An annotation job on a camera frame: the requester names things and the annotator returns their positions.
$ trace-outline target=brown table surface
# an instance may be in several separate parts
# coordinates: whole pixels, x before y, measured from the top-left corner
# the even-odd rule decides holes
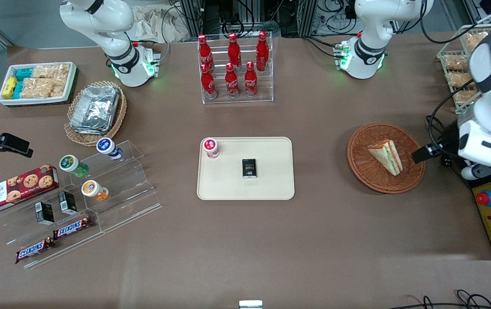
[[[341,38],[330,40],[337,42]],[[0,307],[385,308],[456,301],[454,289],[491,299],[491,247],[471,193],[439,160],[412,191],[382,195],[355,178],[346,145],[373,121],[400,125],[422,145],[424,116],[449,89],[439,45],[399,35],[369,80],[335,70],[301,39],[275,41],[274,102],[204,106],[195,43],[175,44],[159,78],[124,88],[129,139],[163,207],[34,270],[14,265],[0,238]],[[118,82],[99,48],[11,48],[9,62],[73,61],[77,90]],[[440,118],[449,123],[451,105]],[[0,180],[94,148],[69,141],[68,106],[6,108],[0,133],[27,139],[33,158],[0,153]],[[286,136],[293,142],[289,201],[202,201],[198,148],[207,136]]]

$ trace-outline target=black package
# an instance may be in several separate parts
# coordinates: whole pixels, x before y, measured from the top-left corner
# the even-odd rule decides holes
[[[41,224],[50,225],[55,223],[55,217],[53,217],[53,209],[51,205],[44,202],[36,203],[36,221]]]
[[[255,159],[241,160],[241,168],[244,178],[257,178],[257,164]]]
[[[59,193],[60,210],[68,215],[74,215],[77,213],[77,207],[75,206],[75,199],[72,193],[63,191]]]

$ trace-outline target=emergency stop button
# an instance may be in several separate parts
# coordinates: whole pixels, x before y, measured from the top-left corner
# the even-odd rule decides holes
[[[491,207],[491,191],[484,190],[476,194],[476,202],[486,207]]]

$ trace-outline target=red bottle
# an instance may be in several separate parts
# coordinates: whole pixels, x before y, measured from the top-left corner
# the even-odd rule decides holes
[[[247,62],[247,72],[245,72],[245,94],[248,97],[257,95],[257,73],[252,61]]]
[[[226,63],[226,90],[228,96],[231,98],[237,98],[240,95],[240,89],[238,88],[238,76],[234,72],[234,65],[232,63]]]
[[[257,70],[264,72],[268,62],[268,43],[266,42],[266,32],[259,32],[259,43],[257,43]]]
[[[214,79],[211,73],[209,73],[209,67],[206,64],[200,66],[202,70],[202,87],[205,91],[205,98],[212,100],[217,97],[217,90],[214,88]]]
[[[234,70],[236,72],[241,71],[241,50],[238,45],[238,36],[235,33],[230,33],[228,35],[230,39],[230,45],[228,46],[228,59],[230,63],[234,65]]]
[[[202,64],[208,65],[209,72],[212,73],[214,71],[213,54],[211,53],[211,48],[208,45],[205,35],[198,35],[198,41],[200,43],[200,61],[202,61]]]

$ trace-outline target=round wicker basket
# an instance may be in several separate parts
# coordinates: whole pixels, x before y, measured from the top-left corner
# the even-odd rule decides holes
[[[112,124],[112,129],[106,135],[76,133],[70,127],[70,123],[64,125],[64,131],[66,132],[66,135],[68,136],[69,139],[84,146],[94,147],[96,146],[96,143],[99,139],[103,137],[113,138],[114,135],[116,135],[117,131],[121,127],[121,123],[124,121],[125,111],[127,110],[127,99],[125,98],[124,92],[123,90],[121,90],[120,86],[114,84],[113,82],[106,82],[106,81],[93,82],[89,86],[100,86],[100,87],[112,86],[120,91],[120,99],[118,100],[116,114],[114,115],[114,123]],[[81,98],[82,91],[83,89],[73,99],[72,104],[70,104],[70,107],[68,108],[68,113],[66,114],[68,115],[68,120],[72,119],[72,115],[75,110],[75,105],[79,101],[79,98]]]
[[[384,139],[396,145],[404,170],[393,176],[371,155],[367,146]],[[407,131],[389,123],[371,123],[359,128],[350,137],[347,148],[349,165],[354,174],[368,187],[383,193],[398,194],[415,188],[425,172],[425,163],[415,164],[411,154],[419,143]]]

